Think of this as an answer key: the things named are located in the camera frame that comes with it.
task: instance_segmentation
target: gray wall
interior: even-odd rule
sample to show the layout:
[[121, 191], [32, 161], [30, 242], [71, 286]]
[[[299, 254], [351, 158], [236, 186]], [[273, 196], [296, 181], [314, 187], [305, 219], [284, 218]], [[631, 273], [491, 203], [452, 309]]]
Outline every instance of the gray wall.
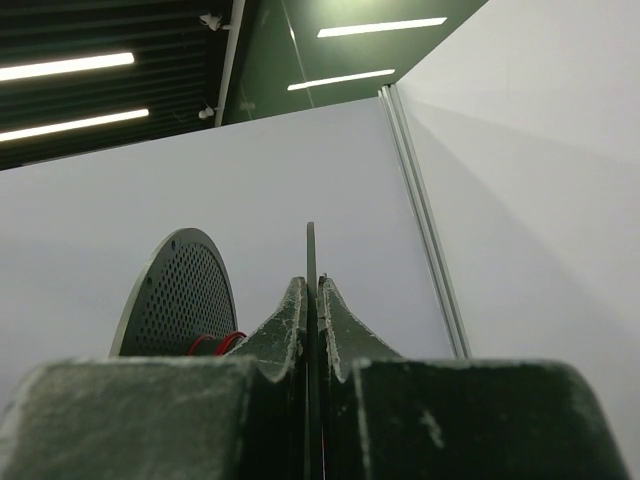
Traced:
[[472, 352], [577, 366], [638, 477], [639, 17], [491, 0], [399, 82]]
[[0, 404], [37, 362], [108, 353], [140, 269], [181, 227], [222, 252], [251, 331], [318, 270], [410, 356], [450, 357], [377, 99], [0, 173]]

